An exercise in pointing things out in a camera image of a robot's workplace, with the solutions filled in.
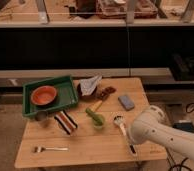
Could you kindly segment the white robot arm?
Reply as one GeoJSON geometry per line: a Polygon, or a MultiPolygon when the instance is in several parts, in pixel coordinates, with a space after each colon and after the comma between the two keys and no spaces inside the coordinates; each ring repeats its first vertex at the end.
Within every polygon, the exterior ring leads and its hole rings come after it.
{"type": "Polygon", "coordinates": [[[152,141],[194,161],[194,133],[164,125],[165,117],[159,107],[146,107],[128,126],[131,142],[138,145],[152,141]]]}

